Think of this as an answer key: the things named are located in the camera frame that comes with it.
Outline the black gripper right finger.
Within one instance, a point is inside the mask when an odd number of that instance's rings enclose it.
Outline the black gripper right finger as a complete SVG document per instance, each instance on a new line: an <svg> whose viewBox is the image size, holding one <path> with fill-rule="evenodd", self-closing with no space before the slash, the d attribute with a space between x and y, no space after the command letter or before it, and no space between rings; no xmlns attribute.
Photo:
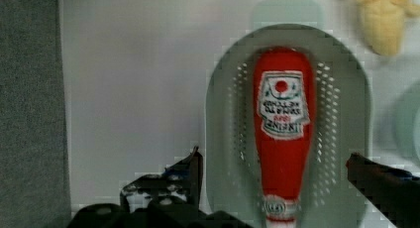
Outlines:
<svg viewBox="0 0 420 228"><path fill-rule="evenodd" d="M359 153L346 161L348 181L397 228L420 227L419 177Z"/></svg>

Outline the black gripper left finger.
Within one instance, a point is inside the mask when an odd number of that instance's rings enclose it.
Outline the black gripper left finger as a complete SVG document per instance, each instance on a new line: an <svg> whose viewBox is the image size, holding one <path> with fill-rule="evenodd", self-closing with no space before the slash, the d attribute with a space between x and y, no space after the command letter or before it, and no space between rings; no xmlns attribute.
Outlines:
<svg viewBox="0 0 420 228"><path fill-rule="evenodd" d="M164 169L162 173L140 176L120 191L120 205L133 213L145 209L159 198L174 196L187 204L199 206L203 180L203 156L199 147L184 159Z"/></svg>

